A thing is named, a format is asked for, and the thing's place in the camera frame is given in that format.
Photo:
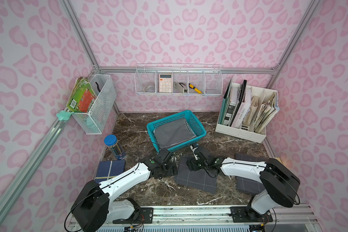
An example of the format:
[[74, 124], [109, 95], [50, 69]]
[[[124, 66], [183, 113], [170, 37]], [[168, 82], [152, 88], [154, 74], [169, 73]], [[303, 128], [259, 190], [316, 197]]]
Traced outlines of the dark grey checked pillowcase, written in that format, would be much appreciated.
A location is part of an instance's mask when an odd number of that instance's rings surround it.
[[190, 171], [187, 161], [188, 157], [180, 158], [175, 182], [215, 194], [217, 190], [217, 177], [211, 177], [205, 170]]

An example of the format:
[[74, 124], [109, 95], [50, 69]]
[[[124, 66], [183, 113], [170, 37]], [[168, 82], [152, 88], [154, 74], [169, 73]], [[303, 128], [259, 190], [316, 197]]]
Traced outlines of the teal plastic basket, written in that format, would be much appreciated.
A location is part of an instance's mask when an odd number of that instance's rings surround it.
[[182, 111], [147, 124], [151, 142], [159, 152], [166, 148], [171, 152], [197, 143], [207, 132], [190, 110]]

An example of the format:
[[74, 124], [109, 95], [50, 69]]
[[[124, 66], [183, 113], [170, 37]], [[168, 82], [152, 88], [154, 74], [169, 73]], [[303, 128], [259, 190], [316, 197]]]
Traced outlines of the plain grey pillowcase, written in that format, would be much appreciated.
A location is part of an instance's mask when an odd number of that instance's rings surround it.
[[172, 148], [197, 137], [185, 118], [165, 123], [154, 130], [160, 148]]

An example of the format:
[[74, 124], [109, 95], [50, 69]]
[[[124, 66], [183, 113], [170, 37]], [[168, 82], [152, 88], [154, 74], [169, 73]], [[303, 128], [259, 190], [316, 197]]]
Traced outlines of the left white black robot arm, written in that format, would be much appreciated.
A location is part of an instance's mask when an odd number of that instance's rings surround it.
[[149, 180], [162, 179], [177, 174], [177, 165], [172, 152], [161, 149], [157, 155], [144, 158], [131, 169], [100, 183], [91, 180], [85, 184], [70, 214], [80, 226], [81, 232], [95, 232], [107, 222], [131, 224], [138, 229], [145, 222], [141, 208], [132, 198], [116, 199], [132, 187]]

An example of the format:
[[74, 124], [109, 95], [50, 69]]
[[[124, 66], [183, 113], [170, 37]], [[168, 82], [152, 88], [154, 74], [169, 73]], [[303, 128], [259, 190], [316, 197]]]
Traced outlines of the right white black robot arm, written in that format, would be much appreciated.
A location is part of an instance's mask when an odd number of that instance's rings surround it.
[[215, 175], [242, 177], [263, 184], [264, 190], [252, 197], [245, 207], [245, 216], [249, 220], [257, 221], [277, 206], [291, 208], [300, 204], [300, 179], [277, 159], [256, 162], [218, 158], [198, 144], [192, 144], [190, 148], [194, 154], [194, 158], [188, 161], [190, 171], [205, 170]]

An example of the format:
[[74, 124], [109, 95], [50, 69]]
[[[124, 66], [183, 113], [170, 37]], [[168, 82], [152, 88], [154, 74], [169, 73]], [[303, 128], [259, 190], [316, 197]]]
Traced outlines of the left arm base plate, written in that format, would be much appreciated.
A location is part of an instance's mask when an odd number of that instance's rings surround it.
[[141, 207], [136, 209], [128, 219], [113, 220], [113, 224], [151, 224], [153, 221], [154, 208]]

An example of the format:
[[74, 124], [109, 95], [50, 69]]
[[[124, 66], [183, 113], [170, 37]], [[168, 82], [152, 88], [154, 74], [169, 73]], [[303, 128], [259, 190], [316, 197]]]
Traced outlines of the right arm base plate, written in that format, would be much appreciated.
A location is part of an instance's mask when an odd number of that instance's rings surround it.
[[273, 222], [271, 212], [268, 210], [264, 214], [259, 214], [247, 206], [233, 206], [230, 207], [231, 217], [234, 223], [269, 223]]

